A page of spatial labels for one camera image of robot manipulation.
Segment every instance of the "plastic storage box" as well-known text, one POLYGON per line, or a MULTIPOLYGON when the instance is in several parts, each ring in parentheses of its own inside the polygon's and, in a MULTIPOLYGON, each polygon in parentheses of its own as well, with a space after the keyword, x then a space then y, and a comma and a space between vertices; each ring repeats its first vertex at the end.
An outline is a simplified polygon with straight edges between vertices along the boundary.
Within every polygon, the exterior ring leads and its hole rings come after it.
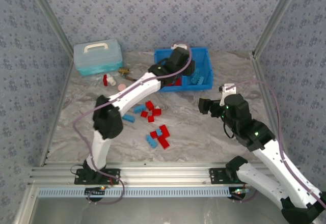
POLYGON ((81 75, 107 73, 123 67, 121 48, 116 39, 78 44, 73 53, 75 67, 81 75))
MULTIPOLYGON (((162 59, 168 58, 172 49, 156 49, 154 54, 154 61, 158 63, 162 59)), ((193 60, 195 61, 196 69, 199 69, 200 76, 203 77, 201 85, 193 84, 191 76, 182 76, 180 86, 169 86, 160 89, 162 92, 177 92, 177 91, 197 91, 208 90, 213 87, 213 70, 210 63, 207 47, 193 47, 193 60)))

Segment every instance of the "patterned wallpaper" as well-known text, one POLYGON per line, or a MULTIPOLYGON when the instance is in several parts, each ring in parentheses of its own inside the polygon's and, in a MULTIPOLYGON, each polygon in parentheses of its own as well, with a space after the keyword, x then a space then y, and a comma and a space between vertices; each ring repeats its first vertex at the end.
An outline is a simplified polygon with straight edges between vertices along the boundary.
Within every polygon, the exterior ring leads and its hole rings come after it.
POLYGON ((126 51, 185 40, 253 50, 278 0, 48 0, 72 45, 117 38, 126 51))
POLYGON ((291 159, 326 191, 326 0, 293 0, 263 51, 291 159))
POLYGON ((0 223, 12 223, 39 163, 69 67, 34 0, 0 0, 0 223))

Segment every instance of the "marble table surface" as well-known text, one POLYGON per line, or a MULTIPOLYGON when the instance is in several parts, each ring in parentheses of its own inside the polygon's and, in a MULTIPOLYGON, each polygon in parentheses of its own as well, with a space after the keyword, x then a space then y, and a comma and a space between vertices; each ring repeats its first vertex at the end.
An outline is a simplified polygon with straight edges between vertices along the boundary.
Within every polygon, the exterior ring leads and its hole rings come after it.
MULTIPOLYGON (((196 92, 177 92, 151 94, 140 102, 151 100, 162 108, 162 115, 155 122, 148 123, 146 119, 134 114, 131 109, 128 114, 134 115, 135 123, 124 121, 122 133, 114 139, 109 150, 107 161, 210 161, 227 162, 240 155, 249 161, 258 159, 237 140, 229 139, 224 134, 220 119, 202 115, 198 110, 200 97, 220 99, 219 85, 236 83, 255 78, 252 61, 249 55, 230 52, 210 52, 214 72, 213 89, 196 92), (145 140, 150 131, 165 124, 171 136, 168 138, 170 147, 164 150, 160 145, 152 149, 145 140)), ((130 68, 131 77, 140 78, 153 64, 153 53, 130 52, 124 54, 124 65, 130 68)), ((112 72, 117 85, 127 86, 131 81, 125 80, 117 72, 112 72)), ((77 162, 83 161, 89 154, 87 146, 72 128, 72 121, 94 108, 96 98, 103 94, 110 96, 118 92, 117 85, 105 87, 103 75, 82 77, 73 68, 68 89, 64 99, 57 128, 53 135, 47 162, 77 162)), ((269 126, 259 87, 244 85, 238 88, 248 101, 253 118, 269 126)), ((92 116, 87 116, 78 123, 78 128, 89 141, 93 137, 92 116)))

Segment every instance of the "blue tray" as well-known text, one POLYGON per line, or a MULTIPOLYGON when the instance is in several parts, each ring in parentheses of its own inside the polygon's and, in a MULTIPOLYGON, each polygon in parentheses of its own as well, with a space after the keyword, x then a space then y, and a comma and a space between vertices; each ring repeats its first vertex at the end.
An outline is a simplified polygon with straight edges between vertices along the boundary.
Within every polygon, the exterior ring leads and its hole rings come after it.
MULTIPOLYGON (((172 51, 172 49, 156 49, 154 54, 155 63, 170 57, 172 51)), ((161 92, 198 91, 212 89, 213 70, 210 63, 207 47, 193 47, 192 53, 196 69, 199 69, 200 75, 204 77, 203 83, 201 85, 196 85, 191 82, 191 76, 182 76, 181 86, 164 87, 160 89, 161 92)))

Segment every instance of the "box handle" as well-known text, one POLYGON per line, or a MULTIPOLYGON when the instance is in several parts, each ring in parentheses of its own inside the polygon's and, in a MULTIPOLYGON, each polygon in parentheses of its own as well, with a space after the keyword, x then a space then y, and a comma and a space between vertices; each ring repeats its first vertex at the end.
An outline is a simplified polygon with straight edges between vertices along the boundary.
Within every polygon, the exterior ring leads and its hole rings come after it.
POLYGON ((108 49, 108 46, 106 43, 96 43, 96 44, 91 44, 91 45, 88 45, 84 48, 84 52, 88 52, 88 49, 89 48, 92 48, 92 47, 101 47, 101 46, 104 46, 104 49, 108 49))

